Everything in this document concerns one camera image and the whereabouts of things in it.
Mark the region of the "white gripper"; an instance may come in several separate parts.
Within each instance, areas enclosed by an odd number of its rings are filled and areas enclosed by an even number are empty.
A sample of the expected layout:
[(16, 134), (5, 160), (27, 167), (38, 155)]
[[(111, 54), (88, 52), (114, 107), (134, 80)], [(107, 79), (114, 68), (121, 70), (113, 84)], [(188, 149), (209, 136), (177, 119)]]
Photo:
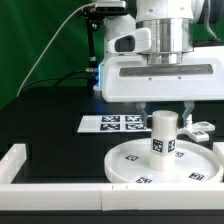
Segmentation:
[(107, 102), (138, 102), (144, 128), (150, 122), (145, 102), (185, 101), (179, 119), (184, 128), (193, 101), (224, 99), (224, 46), (197, 47), (176, 65), (151, 65), (143, 55), (112, 57), (104, 63), (101, 77)]

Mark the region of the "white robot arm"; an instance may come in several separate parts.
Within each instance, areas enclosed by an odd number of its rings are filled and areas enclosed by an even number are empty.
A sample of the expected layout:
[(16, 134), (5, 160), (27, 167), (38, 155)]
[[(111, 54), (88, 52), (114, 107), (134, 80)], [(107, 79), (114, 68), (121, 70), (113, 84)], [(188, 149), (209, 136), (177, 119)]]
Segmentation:
[(108, 102), (182, 101), (188, 117), (196, 101), (224, 100), (224, 43), (193, 41), (192, 25), (224, 18), (224, 0), (93, 0), (104, 17), (105, 54), (100, 65)]

